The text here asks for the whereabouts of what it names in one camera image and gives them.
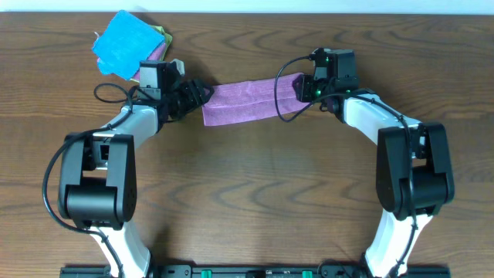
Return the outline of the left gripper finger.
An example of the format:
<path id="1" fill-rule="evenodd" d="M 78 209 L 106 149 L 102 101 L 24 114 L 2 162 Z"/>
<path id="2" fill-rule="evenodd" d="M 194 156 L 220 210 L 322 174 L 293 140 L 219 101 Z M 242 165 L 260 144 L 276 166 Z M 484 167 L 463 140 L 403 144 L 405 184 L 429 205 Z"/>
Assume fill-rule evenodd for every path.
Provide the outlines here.
<path id="1" fill-rule="evenodd" d="M 200 79 L 194 79 L 192 80 L 192 83 L 194 84 L 194 87 L 198 91 L 198 95 L 200 97 L 211 97 L 215 92 L 213 86 L 210 86 Z"/>
<path id="2" fill-rule="evenodd" d="M 205 104 L 207 104 L 209 102 L 211 97 L 212 97 L 211 94 L 209 94 L 209 95 L 201 95 L 201 94 L 197 95 L 195 108 L 203 107 Z"/>

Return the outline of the purple microfiber cloth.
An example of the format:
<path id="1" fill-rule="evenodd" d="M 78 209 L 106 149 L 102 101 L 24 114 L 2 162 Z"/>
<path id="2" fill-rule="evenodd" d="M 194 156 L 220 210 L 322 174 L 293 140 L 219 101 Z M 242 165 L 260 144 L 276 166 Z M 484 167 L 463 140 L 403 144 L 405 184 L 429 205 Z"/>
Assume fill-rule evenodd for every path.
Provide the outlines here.
<path id="1" fill-rule="evenodd" d="M 292 85 L 298 75 L 214 86 L 214 94 L 202 107 L 204 125 L 238 124 L 301 110 L 306 105 L 296 99 Z"/>

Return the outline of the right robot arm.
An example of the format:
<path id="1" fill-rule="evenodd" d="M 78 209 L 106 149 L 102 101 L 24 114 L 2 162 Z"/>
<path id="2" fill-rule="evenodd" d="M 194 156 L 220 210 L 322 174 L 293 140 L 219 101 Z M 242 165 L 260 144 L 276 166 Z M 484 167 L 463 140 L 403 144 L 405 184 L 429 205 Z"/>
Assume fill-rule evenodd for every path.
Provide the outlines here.
<path id="1" fill-rule="evenodd" d="M 375 185 L 383 208 L 373 242 L 356 265 L 331 263 L 323 277 L 449 277 L 446 266 L 409 266 L 424 227 L 455 194 L 445 127 L 422 123 L 359 85 L 354 51 L 315 49 L 313 74 L 293 81 L 296 99 L 319 104 L 377 146 Z"/>

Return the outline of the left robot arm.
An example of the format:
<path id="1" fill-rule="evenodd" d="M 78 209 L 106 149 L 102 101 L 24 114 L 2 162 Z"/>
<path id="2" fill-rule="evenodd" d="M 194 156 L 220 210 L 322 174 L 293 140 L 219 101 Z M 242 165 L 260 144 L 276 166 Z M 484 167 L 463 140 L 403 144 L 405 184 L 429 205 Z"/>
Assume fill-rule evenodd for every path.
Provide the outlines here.
<path id="1" fill-rule="evenodd" d="M 62 277 L 149 277 L 151 251 L 132 218 L 137 204 L 136 150 L 167 123 L 205 105 L 215 90 L 184 80 L 184 64 L 144 60 L 140 81 L 122 89 L 122 107 L 100 128 L 69 134 L 49 162 L 61 163 L 58 212 L 64 228 L 92 236 L 108 266 L 66 266 Z"/>

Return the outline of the green folded cloth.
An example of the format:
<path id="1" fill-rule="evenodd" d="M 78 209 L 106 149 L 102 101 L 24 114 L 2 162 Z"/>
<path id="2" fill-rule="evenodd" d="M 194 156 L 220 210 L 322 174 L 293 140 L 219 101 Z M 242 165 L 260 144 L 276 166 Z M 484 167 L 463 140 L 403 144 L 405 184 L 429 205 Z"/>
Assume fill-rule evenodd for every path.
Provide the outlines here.
<path id="1" fill-rule="evenodd" d="M 164 42 L 161 43 L 149 56 L 151 60 L 164 60 L 168 47 L 171 45 L 173 37 L 166 32 L 164 27 L 153 25 L 152 28 L 164 37 Z"/>

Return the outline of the blue folded cloth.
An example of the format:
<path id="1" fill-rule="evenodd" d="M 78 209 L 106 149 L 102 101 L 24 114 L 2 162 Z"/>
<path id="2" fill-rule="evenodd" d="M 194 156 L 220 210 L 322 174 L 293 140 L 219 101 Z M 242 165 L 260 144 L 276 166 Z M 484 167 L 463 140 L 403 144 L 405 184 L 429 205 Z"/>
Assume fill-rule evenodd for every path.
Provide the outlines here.
<path id="1" fill-rule="evenodd" d="M 93 53 L 118 69 L 121 76 L 131 77 L 140 70 L 140 62 L 164 42 L 164 37 L 152 25 L 131 13 L 120 10 L 104 33 L 93 44 Z"/>

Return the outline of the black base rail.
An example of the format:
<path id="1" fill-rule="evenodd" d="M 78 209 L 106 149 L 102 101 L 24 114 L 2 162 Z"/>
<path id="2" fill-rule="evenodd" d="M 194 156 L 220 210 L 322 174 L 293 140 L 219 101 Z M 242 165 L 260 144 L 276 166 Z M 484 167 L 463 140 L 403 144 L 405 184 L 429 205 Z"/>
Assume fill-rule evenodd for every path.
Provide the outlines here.
<path id="1" fill-rule="evenodd" d="M 60 278 L 106 278 L 110 267 L 63 267 Z M 343 278 L 371 277 L 362 266 L 326 264 L 317 267 L 216 267 L 167 265 L 151 268 L 146 277 L 151 278 Z M 409 266 L 408 278 L 450 278 L 449 268 L 443 266 Z"/>

